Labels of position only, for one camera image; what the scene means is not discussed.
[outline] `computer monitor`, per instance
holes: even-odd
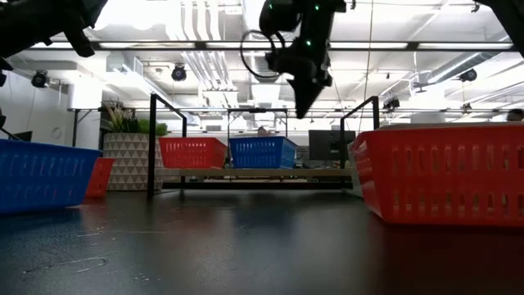
[[[20,132],[18,134],[13,134],[13,136],[16,136],[16,138],[18,138],[21,141],[30,142],[31,139],[33,138],[33,131]]]
[[[344,133],[347,144],[355,140],[356,132]],[[337,161],[341,154],[341,132],[338,130],[310,130],[309,131],[309,159],[312,161]]]

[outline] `plastic basket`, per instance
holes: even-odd
[[[159,138],[165,168],[222,168],[226,146],[216,138]]]
[[[115,159],[98,158],[93,167],[91,179],[89,180],[88,191],[85,197],[105,197],[107,184],[109,183],[109,176],[111,169],[113,169]]]
[[[524,225],[524,125],[378,130],[352,147],[386,222]]]
[[[0,213],[79,205],[99,151],[0,140]]]
[[[291,169],[296,145],[285,137],[229,139],[235,168]]]

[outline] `geometric patterned planter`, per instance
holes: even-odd
[[[115,159],[107,190],[147,190],[148,156],[149,134],[107,134],[104,138],[104,157]],[[162,167],[157,139],[155,168]],[[162,189],[161,176],[155,176],[155,189]]]

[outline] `wooden shelf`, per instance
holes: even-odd
[[[158,176],[351,176],[349,169],[158,169]]]

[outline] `red plastic basket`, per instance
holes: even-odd
[[[115,159],[98,158],[89,180],[88,191],[85,197],[105,197],[107,183],[109,183],[109,176]]]
[[[524,125],[378,130],[351,148],[384,221],[524,226]]]
[[[227,147],[216,138],[159,138],[165,168],[222,168]]]

